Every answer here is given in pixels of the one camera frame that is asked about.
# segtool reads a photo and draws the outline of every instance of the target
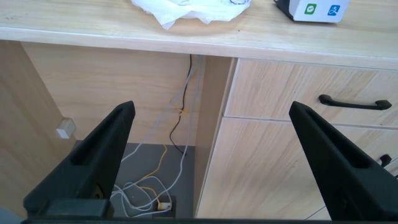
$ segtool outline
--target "cable bundle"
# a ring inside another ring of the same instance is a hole
[[[193,97],[193,103],[192,103],[191,110],[190,110],[190,111],[194,111],[194,109],[195,109],[195,104],[196,104],[196,100],[197,100],[197,97],[198,97],[198,95],[199,95],[199,89],[200,89],[200,77],[201,77],[201,64],[202,64],[202,61],[203,61],[203,57],[202,57],[202,56],[199,56],[199,57],[198,57],[198,62],[195,62],[194,66],[192,66],[192,58],[191,58],[190,71],[189,71],[188,77],[187,77],[187,79],[186,79],[186,81],[185,81],[184,87],[174,96],[174,98],[173,98],[172,101],[170,102],[170,104],[169,104],[169,106],[167,107],[167,109],[158,117],[158,119],[157,119],[157,121],[156,121],[154,127],[149,131],[148,135],[144,138],[144,140],[135,148],[135,150],[134,150],[132,153],[128,154],[126,157],[124,157],[124,158],[122,159],[122,161],[121,161],[122,163],[123,163],[128,157],[130,157],[130,156],[132,156],[134,153],[136,153],[137,150],[139,149],[139,147],[140,147],[144,142],[146,142],[146,141],[153,135],[154,130],[158,127],[160,121],[164,118],[164,116],[165,116],[165,115],[169,112],[169,110],[173,107],[175,101],[179,98],[179,96],[180,96],[181,94],[184,94],[184,96],[185,96],[185,92],[186,92],[186,90],[187,90],[188,82],[189,82],[189,80],[191,79],[191,77],[194,75],[196,67],[198,67],[197,89],[196,89],[196,92],[195,92],[195,96]],[[182,114],[183,114],[183,108],[182,108],[182,110],[180,110],[180,114],[179,114],[178,117],[180,118]],[[177,177],[175,178],[175,181],[173,182],[173,184],[172,184],[170,187],[166,188],[165,185],[162,183],[162,181],[160,181],[160,179],[158,179],[157,177],[155,177],[155,176],[152,175],[153,173],[155,173],[155,172],[159,169],[160,164],[161,164],[162,159],[163,159],[163,156],[164,156],[164,154],[167,152],[167,147],[166,147],[165,144],[164,144],[164,146],[165,146],[165,152],[163,153],[162,158],[161,158],[161,160],[160,160],[160,162],[159,162],[159,166],[158,166],[158,168],[157,168],[155,171],[153,171],[153,172],[151,172],[150,174],[144,176],[143,178],[141,178],[141,179],[138,180],[138,181],[135,181],[135,182],[127,182],[127,183],[125,183],[125,184],[123,185],[122,188],[120,188],[120,187],[117,186],[116,184],[114,185],[114,187],[115,187],[117,190],[112,191],[111,198],[114,197],[114,196],[117,195],[117,194],[121,194],[121,203],[122,203],[122,206],[123,206],[123,210],[124,210],[125,216],[127,216],[127,217],[129,217],[129,218],[134,218],[134,217],[140,217],[140,216],[143,216],[143,215],[150,215],[150,214],[168,212],[168,211],[170,210],[170,209],[166,209],[166,210],[156,211],[156,212],[146,212],[146,211],[149,211],[149,210],[152,208],[152,204],[153,204],[156,200],[159,201],[158,198],[159,198],[162,194],[164,194],[164,193],[166,193],[167,196],[169,197],[170,203],[172,202],[171,197],[170,197],[170,194],[169,194],[169,190],[177,183],[178,179],[179,179],[180,176],[181,176],[182,169],[183,169],[183,167],[182,167],[183,160],[184,160],[184,157],[185,157],[185,155],[186,155],[186,153],[187,153],[187,149],[188,149],[188,145],[189,145],[189,141],[190,141],[191,129],[192,129],[192,121],[193,121],[193,113],[190,113],[187,144],[185,145],[185,149],[184,149],[183,154],[182,154],[182,157],[181,157],[181,161],[180,161],[180,172],[178,173]],[[155,179],[155,180],[158,180],[159,183],[161,184],[161,186],[163,186],[163,188],[164,188],[165,190],[162,191],[160,194],[156,195],[156,192],[155,192],[153,189],[151,189],[151,188],[149,188],[149,187],[141,187],[141,186],[138,186],[138,183],[142,182],[143,180],[147,180],[147,179]],[[133,186],[135,186],[135,187],[137,187],[138,189],[142,190],[143,193],[147,195],[147,197],[148,197],[148,199],[149,199],[149,202],[148,202],[147,204],[145,204],[145,205],[140,205],[140,206],[134,206],[134,205],[131,203],[131,201],[129,200],[129,197],[128,197],[128,196],[126,195],[126,193],[125,193],[125,190],[127,190],[127,189],[129,189],[129,188],[131,188],[131,187],[133,187]],[[150,199],[149,194],[148,194],[144,189],[149,189],[149,190],[153,191],[153,193],[155,193],[155,198],[154,198],[154,199]],[[142,212],[144,212],[144,213],[135,215],[135,216],[133,216],[133,217],[130,217],[130,216],[127,214],[125,202],[127,202],[128,206],[129,206],[131,209],[139,210],[139,211],[142,211]]]

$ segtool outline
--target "green icon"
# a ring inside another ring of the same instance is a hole
[[[316,4],[308,4],[307,8],[305,8],[304,14],[312,15],[315,12],[316,8],[317,8]]]

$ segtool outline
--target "desk top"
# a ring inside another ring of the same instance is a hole
[[[164,30],[130,0],[0,0],[0,39],[398,70],[398,1],[351,0],[339,24],[292,22],[253,0],[231,22]]]

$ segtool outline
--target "white wall outlet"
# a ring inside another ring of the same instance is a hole
[[[63,118],[57,128],[57,132],[63,139],[69,139],[76,130],[76,125],[71,118]]]

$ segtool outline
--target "desk drawer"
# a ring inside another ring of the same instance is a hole
[[[320,95],[336,101],[392,107],[364,110],[325,106]],[[239,59],[225,116],[290,120],[299,101],[331,123],[398,126],[398,72]]]
[[[376,160],[398,156],[398,131],[337,129]],[[222,119],[198,218],[303,220],[324,205],[290,122]]]

